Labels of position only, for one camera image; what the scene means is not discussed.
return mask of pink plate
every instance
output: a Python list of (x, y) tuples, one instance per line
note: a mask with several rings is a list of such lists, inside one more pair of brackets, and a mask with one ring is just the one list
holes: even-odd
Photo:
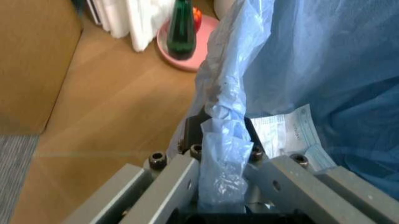
[(168, 36), (169, 22), (166, 22), (158, 31), (157, 43), (158, 48), (162, 55), (168, 62), (172, 65), (188, 71), (197, 71), (200, 67), (202, 61), (205, 60), (207, 56), (207, 43), (209, 35), (219, 24), (219, 21), (210, 16), (202, 15), (201, 27), (197, 32), (197, 46), (195, 48), (194, 54), (191, 58), (187, 60), (176, 60), (168, 54), (168, 47), (166, 46), (166, 39)]

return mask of cardboard box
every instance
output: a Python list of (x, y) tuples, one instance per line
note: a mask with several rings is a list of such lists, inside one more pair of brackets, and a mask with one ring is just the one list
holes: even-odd
[(49, 119), (82, 26), (71, 0), (3, 0), (0, 134), (39, 134)]

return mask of black screw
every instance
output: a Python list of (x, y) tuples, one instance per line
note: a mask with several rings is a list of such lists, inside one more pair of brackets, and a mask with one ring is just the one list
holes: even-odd
[(166, 155), (162, 152), (153, 153), (148, 157), (151, 169), (162, 170), (166, 167)]
[(290, 157), (303, 168), (306, 168), (309, 165), (309, 161), (307, 160), (306, 156), (302, 154), (295, 153), (290, 155)]
[(259, 161), (263, 157), (263, 149), (260, 146), (254, 146), (252, 148), (251, 155), (249, 156), (249, 160), (251, 161)]
[(190, 155), (191, 155), (192, 158), (195, 158), (198, 161), (201, 161), (202, 145), (200, 145), (200, 144), (191, 145), (191, 147), (190, 147)]

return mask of metal plate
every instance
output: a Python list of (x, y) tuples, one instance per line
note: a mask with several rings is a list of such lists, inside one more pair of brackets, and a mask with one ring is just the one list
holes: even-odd
[(374, 223), (288, 156), (248, 166), (246, 177), (281, 212), (300, 210), (316, 223)]
[(64, 224), (118, 223), (152, 182), (143, 168), (126, 164), (64, 220)]
[(399, 203), (343, 167), (316, 175), (324, 184), (377, 223), (399, 223)]
[(173, 210), (191, 201), (199, 174), (200, 165), (196, 159), (176, 155), (120, 223), (166, 223)]

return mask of translucent plastic bag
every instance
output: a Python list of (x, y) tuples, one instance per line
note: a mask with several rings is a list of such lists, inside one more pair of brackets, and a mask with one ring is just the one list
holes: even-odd
[[(212, 33), (188, 116), (205, 105), (199, 203), (243, 202), (243, 117), (310, 104), (338, 165), (399, 198), (399, 2), (237, 0)], [(181, 139), (179, 125), (168, 150)]]

